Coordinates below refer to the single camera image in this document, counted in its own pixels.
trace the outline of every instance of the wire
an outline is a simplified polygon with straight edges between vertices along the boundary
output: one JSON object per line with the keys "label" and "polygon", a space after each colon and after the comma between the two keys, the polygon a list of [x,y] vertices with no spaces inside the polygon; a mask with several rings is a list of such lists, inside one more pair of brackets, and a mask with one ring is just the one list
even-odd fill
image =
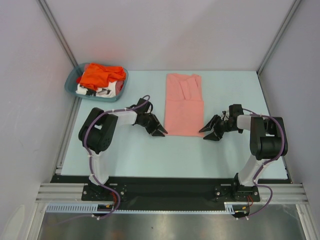
{"label": "wire", "polygon": [[112,195],[113,202],[114,202],[114,204],[116,204],[117,203],[117,196],[113,192],[111,192],[110,195]]}
{"label": "wire", "polygon": [[[89,125],[88,127],[88,130],[85,132],[85,135],[84,135],[84,140],[83,140],[83,145],[84,145],[84,148],[86,149],[86,151],[88,152],[89,154],[89,167],[90,167],[90,173],[93,177],[93,179],[96,181],[96,183],[98,183],[98,185],[100,185],[101,187],[103,187],[104,189],[107,189],[109,191],[111,191],[115,196],[116,196],[116,199],[115,199],[115,202],[114,204],[116,204],[117,202],[117,199],[118,199],[118,202],[117,202],[117,205],[109,212],[107,213],[106,215],[104,216],[98,216],[96,217],[97,220],[100,220],[100,219],[105,219],[107,217],[109,217],[112,213],[114,213],[120,206],[120,202],[121,202],[121,198],[120,198],[120,195],[117,191],[115,191],[114,189],[110,188],[110,187],[107,187],[105,185],[103,185],[96,177],[95,173],[94,173],[94,170],[93,170],[93,157],[92,157],[92,152],[90,150],[90,148],[88,148],[88,145],[87,145],[87,140],[88,140],[88,135],[91,131],[91,129],[94,127],[94,125],[96,124],[96,122],[101,118],[103,117],[104,115],[107,115],[107,114],[112,114],[112,113],[118,113],[118,112],[126,112],[126,111],[134,111],[138,108],[141,108],[142,106],[144,106],[145,104],[147,104],[147,102],[149,102],[150,100],[150,95],[145,95],[142,97],[142,99],[145,100],[145,102],[143,102],[142,104],[138,105],[138,106],[135,106],[135,107],[132,107],[132,108],[124,108],[124,109],[116,109],[116,110],[108,110],[108,111],[105,111],[103,113],[101,113],[99,116],[97,116],[93,122]],[[63,223],[67,223],[69,221],[72,221],[74,219],[79,219],[79,218],[83,218],[83,217],[94,217],[94,215],[89,215],[89,214],[83,214],[83,215],[79,215],[79,216],[75,216],[75,217],[72,217],[72,218],[69,218],[69,219],[66,219],[66,220],[63,220],[63,221],[60,221],[56,224],[53,224],[53,225],[50,225],[50,226],[57,226],[57,225],[60,225],[60,224],[63,224]]]}
{"label": "wire", "polygon": [[251,207],[254,204],[254,200],[250,195],[248,195],[247,198],[248,198],[248,207]]}
{"label": "wire", "polygon": [[274,195],[274,192],[272,191],[271,187],[269,187],[269,186],[267,186],[267,185],[257,184],[257,177],[259,176],[259,174],[261,173],[261,171],[264,169],[265,165],[267,165],[267,164],[269,164],[269,163],[272,163],[273,161],[278,160],[278,158],[280,158],[280,156],[282,155],[282,153],[283,153],[283,151],[284,151],[284,149],[285,149],[285,133],[284,133],[284,130],[282,129],[280,123],[279,123],[274,117],[268,116],[268,115],[257,114],[257,113],[255,113],[254,111],[251,111],[251,110],[246,109],[246,108],[243,108],[243,110],[249,112],[251,116],[271,119],[271,120],[276,124],[276,126],[279,128],[279,130],[280,130],[280,135],[281,135],[281,148],[280,148],[279,153],[278,153],[274,158],[265,161],[265,162],[261,165],[261,167],[256,171],[255,175],[254,175],[253,178],[252,178],[253,184],[254,184],[255,186],[257,186],[258,188],[267,188],[267,189],[269,189],[269,191],[270,191],[270,197],[269,197],[269,199],[267,200],[267,202],[265,203],[265,205],[264,205],[262,208],[260,208],[258,211],[256,211],[256,212],[254,212],[254,213],[252,213],[252,214],[249,215],[249,216],[253,216],[253,215],[256,215],[257,213],[261,212],[263,209],[265,209],[265,208],[269,205],[269,203],[271,202],[272,197],[273,197],[273,195]]}

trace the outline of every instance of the laundry basket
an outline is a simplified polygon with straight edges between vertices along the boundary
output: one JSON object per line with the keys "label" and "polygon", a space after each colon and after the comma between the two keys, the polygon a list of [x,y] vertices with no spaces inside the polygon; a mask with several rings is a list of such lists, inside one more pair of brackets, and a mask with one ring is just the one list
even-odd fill
{"label": "laundry basket", "polygon": [[114,97],[101,97],[101,96],[89,96],[89,95],[83,95],[83,94],[78,94],[76,93],[76,90],[78,88],[78,83],[76,82],[77,78],[81,77],[82,74],[85,71],[85,65],[89,64],[89,63],[82,63],[79,64],[77,67],[75,67],[69,74],[68,78],[65,81],[64,84],[64,89],[70,93],[73,94],[79,98],[82,99],[89,99],[89,100],[94,100],[94,101],[101,101],[101,102],[115,102],[117,101],[122,94],[124,93],[127,81],[128,81],[128,71],[126,69],[124,69],[125,73],[126,73],[126,77],[123,83],[123,87],[121,89],[121,91],[118,93],[118,95],[114,96]]}

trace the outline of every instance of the orange cloth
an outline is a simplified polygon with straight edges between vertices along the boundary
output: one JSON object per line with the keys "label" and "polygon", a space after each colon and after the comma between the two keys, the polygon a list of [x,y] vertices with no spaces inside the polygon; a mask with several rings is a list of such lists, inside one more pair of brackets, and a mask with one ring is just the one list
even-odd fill
{"label": "orange cloth", "polygon": [[103,66],[90,63],[80,80],[80,85],[97,91],[98,88],[108,87],[109,83],[125,79],[126,72],[122,66]]}

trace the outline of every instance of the gray wall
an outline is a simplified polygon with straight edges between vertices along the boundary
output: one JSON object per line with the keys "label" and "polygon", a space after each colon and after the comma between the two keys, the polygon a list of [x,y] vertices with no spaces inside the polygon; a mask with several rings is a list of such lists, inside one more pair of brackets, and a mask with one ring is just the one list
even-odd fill
{"label": "gray wall", "polygon": [[255,71],[293,0],[48,0],[79,63]]}
{"label": "gray wall", "polygon": [[320,1],[305,0],[262,73],[273,115],[283,116],[287,164],[320,223]]}
{"label": "gray wall", "polygon": [[2,1],[0,33],[1,235],[19,205],[22,231],[30,224],[73,99],[64,91],[71,64],[35,0]]}

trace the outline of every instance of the metal floor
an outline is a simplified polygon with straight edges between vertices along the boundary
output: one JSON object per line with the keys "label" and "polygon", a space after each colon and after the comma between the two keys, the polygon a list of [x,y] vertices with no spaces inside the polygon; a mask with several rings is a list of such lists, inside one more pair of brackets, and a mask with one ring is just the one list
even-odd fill
{"label": "metal floor", "polygon": [[249,220],[215,214],[114,214],[97,221],[46,213],[38,240],[305,240],[295,205],[269,205]]}

